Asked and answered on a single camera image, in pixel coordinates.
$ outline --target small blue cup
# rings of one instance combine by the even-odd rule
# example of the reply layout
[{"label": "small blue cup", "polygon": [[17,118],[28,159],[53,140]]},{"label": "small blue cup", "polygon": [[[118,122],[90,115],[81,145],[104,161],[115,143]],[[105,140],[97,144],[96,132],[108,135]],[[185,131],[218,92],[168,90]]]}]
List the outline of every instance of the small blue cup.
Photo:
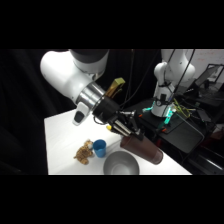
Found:
[{"label": "small blue cup", "polygon": [[98,158],[103,158],[106,155],[107,143],[104,140],[97,140],[93,143],[93,149]]}]

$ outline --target cable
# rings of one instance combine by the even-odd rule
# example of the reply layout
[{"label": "cable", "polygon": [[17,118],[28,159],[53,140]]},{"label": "cable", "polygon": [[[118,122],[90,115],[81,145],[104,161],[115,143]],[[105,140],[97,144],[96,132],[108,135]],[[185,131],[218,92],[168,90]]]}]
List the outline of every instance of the cable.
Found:
[{"label": "cable", "polygon": [[221,98],[209,98],[205,95],[203,96],[203,98],[210,99],[210,100],[216,100],[216,101],[224,101],[224,99],[221,99]]},{"label": "cable", "polygon": [[128,94],[130,93],[131,94],[131,81],[132,81],[132,75],[133,75],[133,65],[134,65],[134,59],[135,59],[135,49],[133,49],[133,53],[132,53],[132,57],[131,57],[131,73],[130,73],[130,80],[129,80],[129,85],[128,85],[128,90],[127,90],[127,94],[126,94],[126,97],[125,97],[125,101],[127,100],[128,98]]},{"label": "cable", "polygon": [[181,77],[179,83],[177,84],[177,87],[176,87],[174,93],[177,92],[177,90],[178,90],[178,88],[179,88],[179,85],[180,85],[181,81],[183,80],[183,78],[184,78],[184,76],[185,76],[185,74],[186,74],[186,72],[187,72],[187,69],[188,69],[188,67],[189,67],[189,65],[190,65],[190,63],[191,63],[191,61],[192,61],[192,59],[193,59],[195,50],[196,50],[196,49],[194,49],[193,52],[192,52],[192,54],[191,54],[191,58],[190,58],[190,60],[189,60],[189,62],[188,62],[188,65],[187,65],[187,67],[186,67],[186,69],[185,69],[185,71],[184,71],[184,74],[182,75],[182,77]]},{"label": "cable", "polygon": [[[173,57],[173,54],[174,54],[174,52],[176,51],[176,49],[174,49],[173,50],[173,52],[172,52],[172,54],[171,54],[171,56],[170,56],[170,59],[169,59],[169,61],[168,61],[168,65],[169,65],[169,63],[170,63],[170,61],[171,61],[171,59],[172,59],[172,57]],[[166,84],[166,69],[164,70],[164,84]]]},{"label": "cable", "polygon": [[99,125],[106,125],[106,123],[105,123],[105,124],[103,124],[103,123],[98,123],[98,122],[96,121],[96,117],[95,117],[95,116],[93,117],[93,120],[94,120],[94,122],[95,122],[96,124],[99,124]]},{"label": "cable", "polygon": [[200,108],[200,107],[197,107],[197,106],[195,106],[195,105],[192,105],[192,104],[190,104],[190,103],[188,103],[185,99],[182,99],[187,105],[189,105],[189,106],[191,106],[191,107],[194,107],[194,108],[197,108],[197,109],[199,109],[199,110],[203,110],[203,111],[205,111],[204,109],[202,109],[202,108]]},{"label": "cable", "polygon": [[159,52],[160,52],[160,50],[157,51],[157,53],[155,54],[154,58],[152,59],[152,61],[151,61],[150,65],[149,65],[149,67],[148,67],[148,69],[147,69],[145,75],[144,75],[143,78],[142,78],[141,83],[139,84],[139,86],[138,86],[138,88],[136,89],[136,91],[134,92],[134,94],[133,94],[133,95],[132,95],[126,102],[124,102],[123,104],[121,104],[120,107],[122,107],[123,105],[125,105],[126,103],[128,103],[128,102],[135,96],[135,94],[138,92],[138,90],[140,89],[140,87],[141,87],[141,85],[142,85],[142,83],[143,83],[143,81],[144,81],[146,75],[147,75],[148,72],[149,72],[149,69],[151,68],[151,66],[152,66],[153,62],[155,61],[155,59],[156,59],[156,57],[157,57],[157,55],[158,55]]}]

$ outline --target green light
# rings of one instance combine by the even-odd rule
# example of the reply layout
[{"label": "green light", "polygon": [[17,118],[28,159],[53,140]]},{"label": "green light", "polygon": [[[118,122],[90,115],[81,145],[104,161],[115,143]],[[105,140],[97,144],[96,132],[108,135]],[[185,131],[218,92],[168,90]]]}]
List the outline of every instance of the green light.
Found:
[{"label": "green light", "polygon": [[152,110],[152,108],[153,108],[154,104],[155,104],[155,101],[153,102],[152,107],[149,107],[149,108],[145,108],[145,109],[143,109],[143,110],[142,110],[142,111],[143,111],[143,113],[144,113],[144,112],[146,112],[146,111],[150,111],[150,110]]},{"label": "green light", "polygon": [[164,122],[165,124],[169,124],[172,115],[173,115],[173,111],[171,110],[171,108],[169,108],[168,113],[167,113],[167,115],[166,115],[167,118],[166,118],[166,120],[165,120],[165,122]]}]

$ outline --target brown cylinder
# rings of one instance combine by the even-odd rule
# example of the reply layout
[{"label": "brown cylinder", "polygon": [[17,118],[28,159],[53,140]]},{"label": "brown cylinder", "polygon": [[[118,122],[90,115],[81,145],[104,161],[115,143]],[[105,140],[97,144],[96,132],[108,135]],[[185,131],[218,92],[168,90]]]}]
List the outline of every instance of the brown cylinder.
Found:
[{"label": "brown cylinder", "polygon": [[146,137],[144,137],[143,141],[134,136],[124,137],[120,146],[155,165],[160,164],[163,160],[163,152]]}]

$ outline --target brown object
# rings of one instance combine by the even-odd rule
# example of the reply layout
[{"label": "brown object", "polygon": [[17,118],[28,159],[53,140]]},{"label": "brown object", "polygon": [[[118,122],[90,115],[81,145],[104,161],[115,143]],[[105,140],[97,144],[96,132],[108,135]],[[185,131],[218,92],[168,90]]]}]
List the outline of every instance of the brown object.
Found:
[{"label": "brown object", "polygon": [[124,137],[121,141],[121,148],[155,165],[160,164],[163,160],[163,152],[146,137],[144,137],[143,141],[138,140],[134,136]]},{"label": "brown object", "polygon": [[78,150],[74,159],[77,159],[83,165],[87,165],[89,163],[87,158],[93,155],[93,152],[89,149],[90,145],[93,145],[93,142],[87,141],[85,145]]}]

